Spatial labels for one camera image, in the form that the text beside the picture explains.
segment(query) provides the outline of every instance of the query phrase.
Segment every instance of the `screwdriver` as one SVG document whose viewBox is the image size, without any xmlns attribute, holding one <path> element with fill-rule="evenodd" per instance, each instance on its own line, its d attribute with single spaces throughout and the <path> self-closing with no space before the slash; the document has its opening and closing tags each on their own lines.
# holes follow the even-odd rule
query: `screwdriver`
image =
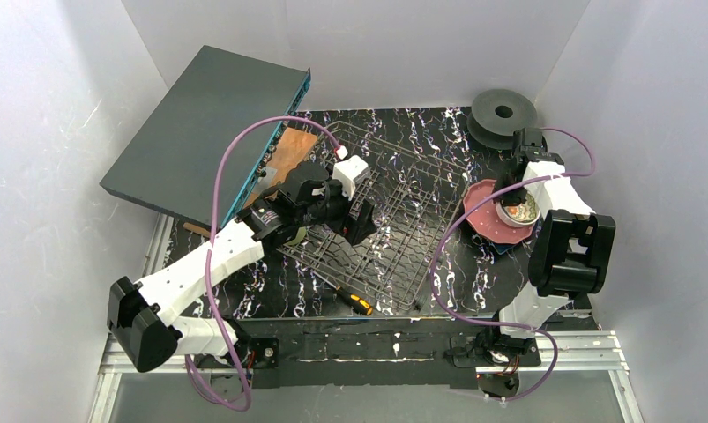
<svg viewBox="0 0 708 423">
<path fill-rule="evenodd" d="M 335 290 L 335 293 L 343 299 L 343 302 L 351 306 L 351 308 L 354 309 L 355 313 L 359 315 L 371 315 L 374 311 L 372 306 L 370 306 L 369 303 L 362 297 L 356 295 L 355 293 L 348 292 L 348 290 L 343 286 L 335 286 L 335 284 L 333 284 L 330 280 L 323 278 L 316 271 L 314 271 L 313 273 L 315 273 L 315 276 L 322 279 L 323 282 L 332 286 L 332 289 Z"/>
</svg>

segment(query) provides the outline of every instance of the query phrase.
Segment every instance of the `black table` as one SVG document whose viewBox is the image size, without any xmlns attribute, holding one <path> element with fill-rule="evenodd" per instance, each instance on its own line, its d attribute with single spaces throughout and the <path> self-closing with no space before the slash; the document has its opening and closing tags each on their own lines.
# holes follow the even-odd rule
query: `black table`
<svg viewBox="0 0 708 423">
<path fill-rule="evenodd" d="M 489 150 L 469 139 L 466 130 L 468 112 L 468 108 L 400 108 L 306 112 L 300 115 L 323 125 L 347 122 L 388 142 L 410 145 L 423 158 L 431 156 L 459 163 L 467 169 L 465 183 L 472 184 L 482 179 L 496 178 L 509 154 Z M 202 242 L 205 238 L 186 231 L 182 222 L 176 221 L 167 264 L 178 260 Z M 451 237 L 438 271 L 445 302 L 457 311 L 470 315 L 493 314 L 508 304 L 527 280 L 526 266 L 533 242 L 534 236 L 500 255 L 489 242 L 463 225 Z M 237 319 L 353 316 L 349 307 L 335 299 L 333 290 L 315 278 L 309 266 L 280 252 L 273 252 L 260 262 L 238 271 L 214 289 L 222 314 L 233 315 Z M 422 305 L 420 309 L 397 309 L 385 302 L 373 301 L 377 310 L 375 314 L 380 317 L 443 315 L 430 296 L 428 281 L 417 295 Z M 206 298 L 201 298 L 185 310 L 185 315 L 207 316 L 205 302 Z M 583 297 L 570 308 L 589 309 L 590 304 Z"/>
</svg>

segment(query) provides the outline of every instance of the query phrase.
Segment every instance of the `wire rack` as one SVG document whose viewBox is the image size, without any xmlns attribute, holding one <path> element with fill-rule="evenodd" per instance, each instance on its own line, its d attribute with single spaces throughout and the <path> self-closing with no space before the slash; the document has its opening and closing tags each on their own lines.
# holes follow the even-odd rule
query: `wire rack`
<svg viewBox="0 0 708 423">
<path fill-rule="evenodd" d="M 389 142 L 346 122 L 328 126 L 350 154 L 369 163 L 371 176 L 354 195 L 375 206 L 377 231 L 360 245 L 324 226 L 308 229 L 304 242 L 281 251 L 314 274 L 374 298 L 379 308 L 414 306 L 436 244 L 458 212 L 467 170 L 453 160 L 426 155 L 413 137 Z M 309 160 L 334 161 L 329 143 L 318 139 Z"/>
</svg>

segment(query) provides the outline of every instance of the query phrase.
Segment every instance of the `dark gray panel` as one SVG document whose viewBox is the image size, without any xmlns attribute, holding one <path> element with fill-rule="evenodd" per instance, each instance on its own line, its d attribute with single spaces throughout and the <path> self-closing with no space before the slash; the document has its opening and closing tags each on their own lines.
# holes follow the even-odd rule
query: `dark gray panel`
<svg viewBox="0 0 708 423">
<path fill-rule="evenodd" d="M 203 46 L 101 186 L 158 212 L 209 225 L 221 155 L 252 123 L 284 115 L 306 77 L 302 70 Z M 221 181 L 220 220 L 243 193 L 277 126 L 266 125 L 236 146 Z"/>
</svg>

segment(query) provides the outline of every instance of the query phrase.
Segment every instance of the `dark gray spool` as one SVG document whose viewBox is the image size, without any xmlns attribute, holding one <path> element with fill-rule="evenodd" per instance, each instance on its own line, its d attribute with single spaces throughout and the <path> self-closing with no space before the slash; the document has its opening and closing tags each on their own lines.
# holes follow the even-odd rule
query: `dark gray spool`
<svg viewBox="0 0 708 423">
<path fill-rule="evenodd" d="M 488 148 L 510 150 L 512 133 L 532 127 L 538 120 L 535 106 L 521 94 L 510 90 L 488 90 L 473 100 L 468 116 L 471 138 Z"/>
</svg>

